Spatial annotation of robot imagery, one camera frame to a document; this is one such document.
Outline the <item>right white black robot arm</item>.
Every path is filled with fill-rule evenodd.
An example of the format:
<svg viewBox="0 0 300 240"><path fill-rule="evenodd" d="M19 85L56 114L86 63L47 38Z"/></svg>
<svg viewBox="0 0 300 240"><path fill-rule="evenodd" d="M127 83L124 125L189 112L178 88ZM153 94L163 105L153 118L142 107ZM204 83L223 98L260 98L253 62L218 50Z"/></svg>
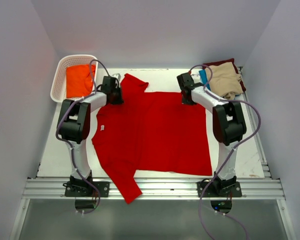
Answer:
<svg viewBox="0 0 300 240"><path fill-rule="evenodd" d="M240 102L218 97L202 83L195 83L190 73L176 77L182 103L201 105L212 114L212 132L218 142L217 167L211 180L197 183L200 197L240 198L243 196L236 176L237 144L247 132Z"/></svg>

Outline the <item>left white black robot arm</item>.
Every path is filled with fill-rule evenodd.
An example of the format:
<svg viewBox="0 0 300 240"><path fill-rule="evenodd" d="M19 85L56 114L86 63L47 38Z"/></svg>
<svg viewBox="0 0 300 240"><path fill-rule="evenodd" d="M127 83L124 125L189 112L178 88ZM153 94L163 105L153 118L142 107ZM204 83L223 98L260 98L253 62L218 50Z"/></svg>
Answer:
<svg viewBox="0 0 300 240"><path fill-rule="evenodd" d="M93 183L88 163L87 138L91 129L91 113L107 104L122 104L122 91L117 77L106 75L88 96L78 100L65 99L61 104L55 136L67 145L71 174L63 184L66 197L101 197Z"/></svg>

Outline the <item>red t shirt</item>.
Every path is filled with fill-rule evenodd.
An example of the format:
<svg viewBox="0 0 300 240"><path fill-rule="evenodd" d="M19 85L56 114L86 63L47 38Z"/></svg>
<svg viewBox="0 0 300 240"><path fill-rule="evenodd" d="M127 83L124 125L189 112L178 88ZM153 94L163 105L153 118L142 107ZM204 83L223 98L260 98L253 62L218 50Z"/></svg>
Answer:
<svg viewBox="0 0 300 240"><path fill-rule="evenodd" d="M98 111L91 140L100 166L127 204L142 194L134 179L137 170L213 173L205 108L183 104L179 92L147 92L148 86L126 74L123 104Z"/></svg>

